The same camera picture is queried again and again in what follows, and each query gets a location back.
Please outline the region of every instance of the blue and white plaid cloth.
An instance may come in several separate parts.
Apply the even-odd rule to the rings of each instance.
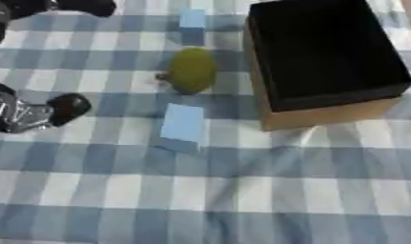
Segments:
[[[82,92],[93,111],[0,134],[0,244],[411,244],[411,90],[384,119],[262,132],[241,50],[253,2],[125,0],[109,19],[13,22],[0,81],[37,102]],[[207,11],[221,69],[181,97],[154,75],[183,48],[188,7]],[[373,8],[411,71],[401,3]],[[203,154],[151,146],[169,102],[206,109]]]

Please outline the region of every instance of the light blue block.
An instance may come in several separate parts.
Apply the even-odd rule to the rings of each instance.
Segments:
[[[185,46],[203,46],[205,43],[205,10],[183,10],[180,16],[181,41]]]
[[[169,104],[160,130],[159,146],[182,153],[198,153],[205,130],[204,110]]]

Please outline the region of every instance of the black box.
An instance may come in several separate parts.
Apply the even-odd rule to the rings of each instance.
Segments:
[[[272,112],[394,98],[411,76],[365,0],[284,0],[247,20]]]

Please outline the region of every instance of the yellow-green fruit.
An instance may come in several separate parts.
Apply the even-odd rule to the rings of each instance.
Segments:
[[[195,94],[216,81],[216,61],[204,49],[191,48],[177,53],[171,60],[169,81],[182,93]]]

